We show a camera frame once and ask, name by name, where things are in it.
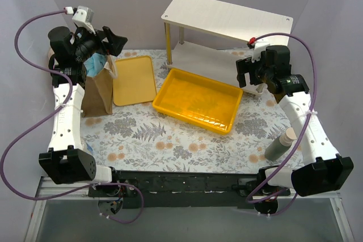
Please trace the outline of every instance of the wooden shelf leg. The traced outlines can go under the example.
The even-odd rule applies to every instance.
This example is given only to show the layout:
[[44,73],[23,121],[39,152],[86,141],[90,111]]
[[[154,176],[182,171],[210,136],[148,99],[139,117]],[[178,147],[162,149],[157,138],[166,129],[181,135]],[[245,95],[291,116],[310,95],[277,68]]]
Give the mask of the wooden shelf leg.
[[166,38],[166,56],[168,65],[172,64],[171,60],[171,48],[170,48],[170,24],[164,23],[165,27],[165,38]]
[[184,28],[179,27],[179,43],[182,45],[184,43]]

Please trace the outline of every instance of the bottle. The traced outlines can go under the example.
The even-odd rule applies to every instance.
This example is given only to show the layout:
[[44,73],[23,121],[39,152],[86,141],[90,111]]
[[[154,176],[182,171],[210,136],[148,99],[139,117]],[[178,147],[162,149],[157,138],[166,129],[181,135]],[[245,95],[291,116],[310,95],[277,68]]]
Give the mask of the bottle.
[[288,128],[286,132],[277,137],[265,150],[267,160],[276,161],[289,150],[293,142],[296,140],[296,135],[293,128]]

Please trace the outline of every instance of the blue cloth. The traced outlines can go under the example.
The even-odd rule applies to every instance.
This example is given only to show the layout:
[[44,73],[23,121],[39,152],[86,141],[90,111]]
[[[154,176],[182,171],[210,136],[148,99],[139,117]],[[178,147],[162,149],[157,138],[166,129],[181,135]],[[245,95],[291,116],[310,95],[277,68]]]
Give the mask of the blue cloth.
[[101,55],[98,53],[93,54],[91,58],[89,58],[87,61],[85,61],[85,67],[87,69],[87,76],[94,77],[98,73],[100,73],[102,68],[106,64],[106,61],[107,61],[107,57],[105,55]]

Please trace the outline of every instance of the floral pattern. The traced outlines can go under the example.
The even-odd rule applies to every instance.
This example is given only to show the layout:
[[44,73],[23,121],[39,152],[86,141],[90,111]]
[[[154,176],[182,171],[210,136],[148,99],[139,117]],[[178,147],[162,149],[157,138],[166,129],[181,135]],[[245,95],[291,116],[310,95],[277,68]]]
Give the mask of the floral pattern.
[[[248,50],[230,50],[248,56]],[[165,50],[124,50],[120,58],[148,55],[153,59],[157,90],[169,69]],[[257,173],[270,162],[265,148],[290,126],[267,91],[261,97],[244,93],[232,131],[219,135],[158,113],[149,103],[113,106],[113,114],[83,118],[81,133],[98,164],[119,170],[215,173]],[[301,149],[287,163],[302,166]]]

